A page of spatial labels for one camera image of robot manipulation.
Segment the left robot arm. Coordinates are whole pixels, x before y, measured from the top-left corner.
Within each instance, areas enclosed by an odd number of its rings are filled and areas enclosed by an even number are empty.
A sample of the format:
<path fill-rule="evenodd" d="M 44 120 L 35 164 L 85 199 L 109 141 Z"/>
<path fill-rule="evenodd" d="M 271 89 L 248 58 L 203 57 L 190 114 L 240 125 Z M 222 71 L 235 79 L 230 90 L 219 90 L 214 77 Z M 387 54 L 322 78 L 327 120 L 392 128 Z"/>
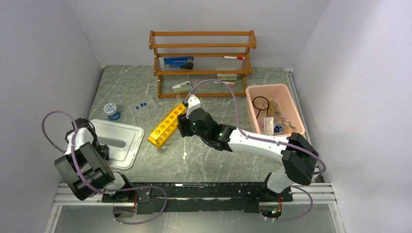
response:
<path fill-rule="evenodd" d="M 127 202 L 136 200 L 138 195 L 125 175 L 113 172 L 108 165 L 110 149 L 98 141 L 94 126 L 84 118 L 75 120 L 78 132 L 66 133 L 69 143 L 64 155 L 54 161 L 58 172 L 75 197 L 85 200 L 98 192 L 86 185 L 88 182 L 98 191 L 103 191 L 103 200 Z M 84 176 L 84 182 L 77 171 Z"/>

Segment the blue hexagonal base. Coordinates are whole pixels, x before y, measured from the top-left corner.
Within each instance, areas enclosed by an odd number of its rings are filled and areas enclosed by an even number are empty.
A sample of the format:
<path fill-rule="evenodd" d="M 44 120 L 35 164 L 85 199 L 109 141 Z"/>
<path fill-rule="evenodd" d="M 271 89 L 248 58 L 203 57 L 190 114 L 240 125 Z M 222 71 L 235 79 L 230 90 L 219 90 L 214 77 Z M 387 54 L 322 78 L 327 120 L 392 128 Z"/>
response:
<path fill-rule="evenodd" d="M 284 133 L 284 127 L 282 125 L 275 125 L 274 134 L 279 135 Z"/>

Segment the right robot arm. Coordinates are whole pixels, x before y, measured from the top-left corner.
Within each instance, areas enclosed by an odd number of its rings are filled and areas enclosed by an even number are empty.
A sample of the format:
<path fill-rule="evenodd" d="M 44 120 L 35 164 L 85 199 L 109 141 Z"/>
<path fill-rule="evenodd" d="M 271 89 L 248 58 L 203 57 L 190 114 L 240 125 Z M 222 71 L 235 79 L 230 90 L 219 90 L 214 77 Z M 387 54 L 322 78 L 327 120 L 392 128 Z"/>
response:
<path fill-rule="evenodd" d="M 299 133 L 290 136 L 266 136 L 219 124 L 202 108 L 177 118 L 182 137 L 198 136 L 211 148 L 219 151 L 242 151 L 274 159 L 282 166 L 265 179 L 262 195 L 273 201 L 293 184 L 310 185 L 319 154 Z"/>

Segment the white plastic lid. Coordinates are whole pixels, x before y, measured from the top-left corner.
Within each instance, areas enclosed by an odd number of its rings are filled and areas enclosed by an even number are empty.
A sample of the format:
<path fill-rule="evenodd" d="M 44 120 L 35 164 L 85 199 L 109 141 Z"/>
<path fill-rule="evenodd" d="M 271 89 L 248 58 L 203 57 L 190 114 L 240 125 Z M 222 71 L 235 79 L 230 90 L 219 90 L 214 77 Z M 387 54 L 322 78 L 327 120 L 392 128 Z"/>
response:
<path fill-rule="evenodd" d="M 93 119 L 97 139 L 109 147 L 109 166 L 121 170 L 130 169 L 136 159 L 142 140 L 142 127 Z"/>

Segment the metal crucible tongs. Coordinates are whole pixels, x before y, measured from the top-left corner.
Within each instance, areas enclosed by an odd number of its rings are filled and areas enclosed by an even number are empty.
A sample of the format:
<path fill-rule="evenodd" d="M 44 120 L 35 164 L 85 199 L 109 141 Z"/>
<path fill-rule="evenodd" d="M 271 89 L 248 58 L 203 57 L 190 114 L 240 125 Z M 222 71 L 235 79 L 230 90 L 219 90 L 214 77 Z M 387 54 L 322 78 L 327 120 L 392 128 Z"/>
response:
<path fill-rule="evenodd" d="M 282 123 L 284 125 L 287 125 L 290 129 L 295 129 L 291 122 L 281 114 L 281 112 L 279 111 L 279 105 L 273 101 L 271 101 L 270 103 L 272 108 L 274 109 L 274 113 L 282 120 Z"/>

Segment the clear plastic bag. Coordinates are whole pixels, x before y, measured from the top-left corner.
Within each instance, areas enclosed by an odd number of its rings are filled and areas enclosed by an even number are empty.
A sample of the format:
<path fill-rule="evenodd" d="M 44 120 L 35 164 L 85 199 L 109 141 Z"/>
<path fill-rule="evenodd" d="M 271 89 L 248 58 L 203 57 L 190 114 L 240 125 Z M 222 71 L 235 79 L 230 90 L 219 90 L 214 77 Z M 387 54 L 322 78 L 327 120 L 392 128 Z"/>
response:
<path fill-rule="evenodd" d="M 268 116 L 263 118 L 263 134 L 273 136 L 274 135 L 274 117 Z"/>

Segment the yellow test tube rack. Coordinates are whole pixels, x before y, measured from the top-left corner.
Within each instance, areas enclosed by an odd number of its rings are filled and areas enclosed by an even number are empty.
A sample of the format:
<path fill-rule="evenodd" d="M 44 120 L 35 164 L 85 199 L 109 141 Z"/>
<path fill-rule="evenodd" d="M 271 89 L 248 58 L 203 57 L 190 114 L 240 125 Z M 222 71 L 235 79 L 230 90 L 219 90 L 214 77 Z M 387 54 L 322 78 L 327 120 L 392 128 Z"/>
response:
<path fill-rule="evenodd" d="M 186 112 L 185 105 L 181 102 L 175 105 L 173 109 L 169 110 L 168 114 L 156 125 L 155 129 L 152 129 L 151 134 L 148 137 L 148 142 L 161 148 L 170 136 L 176 131 L 178 125 L 178 116 Z"/>

